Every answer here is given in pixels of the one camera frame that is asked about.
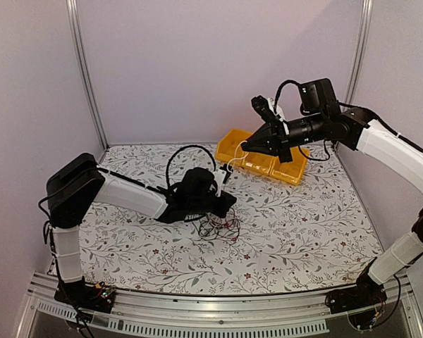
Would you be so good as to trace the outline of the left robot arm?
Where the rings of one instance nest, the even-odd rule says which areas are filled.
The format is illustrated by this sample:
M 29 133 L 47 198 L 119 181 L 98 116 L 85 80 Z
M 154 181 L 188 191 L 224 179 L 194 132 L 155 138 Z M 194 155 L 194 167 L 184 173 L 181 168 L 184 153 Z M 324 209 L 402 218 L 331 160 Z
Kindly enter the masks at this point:
M 150 187 L 102 168 L 92 154 L 83 153 L 49 178 L 47 195 L 38 203 L 50 226 L 48 237 L 58 266 L 64 295 L 76 306 L 91 298 L 84 285 L 79 227 L 93 203 L 128 209 L 171 224 L 206 214 L 225 218 L 237 199 L 225 192 L 222 170 L 189 169 L 180 182 L 167 188 Z

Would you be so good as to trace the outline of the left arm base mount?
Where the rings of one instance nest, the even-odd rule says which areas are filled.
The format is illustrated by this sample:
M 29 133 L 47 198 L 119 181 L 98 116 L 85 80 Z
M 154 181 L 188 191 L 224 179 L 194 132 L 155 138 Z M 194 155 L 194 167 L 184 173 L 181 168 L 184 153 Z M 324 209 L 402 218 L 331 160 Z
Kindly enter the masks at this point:
M 59 282 L 54 299 L 75 308 L 110 313 L 114 307 L 116 288 L 99 282 L 89 285 L 82 278 L 77 282 Z

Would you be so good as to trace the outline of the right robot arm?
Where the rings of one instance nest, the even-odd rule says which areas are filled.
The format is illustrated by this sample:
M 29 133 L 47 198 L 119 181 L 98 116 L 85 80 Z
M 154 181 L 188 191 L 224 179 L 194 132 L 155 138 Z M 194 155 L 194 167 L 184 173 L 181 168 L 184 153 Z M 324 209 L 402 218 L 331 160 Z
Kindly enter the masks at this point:
M 278 109 L 286 85 L 295 85 L 301 98 L 301 118 L 287 121 Z M 256 96 L 252 108 L 264 121 L 242 145 L 245 152 L 275 156 L 281 163 L 293 159 L 292 148 L 318 142 L 339 142 L 370 156 L 399 174 L 423 195 L 423 149 L 389 127 L 375 112 L 337 100 L 330 79 L 299 83 L 286 80 L 274 99 Z M 350 300 L 365 307 L 378 294 L 377 285 L 423 254 L 423 209 L 412 229 L 376 257 L 357 279 Z

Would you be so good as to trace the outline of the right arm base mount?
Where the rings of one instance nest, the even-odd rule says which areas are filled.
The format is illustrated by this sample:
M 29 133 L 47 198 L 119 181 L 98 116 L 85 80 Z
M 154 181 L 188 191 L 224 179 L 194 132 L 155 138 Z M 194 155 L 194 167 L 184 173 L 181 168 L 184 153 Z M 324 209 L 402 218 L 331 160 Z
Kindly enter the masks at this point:
M 355 286 L 335 289 L 326 294 L 325 305 L 332 314 L 380 305 L 379 310 L 369 311 L 349 316 L 350 324 L 359 330 L 372 329 L 384 309 L 387 295 L 382 284 L 377 284 L 364 271 L 357 279 Z

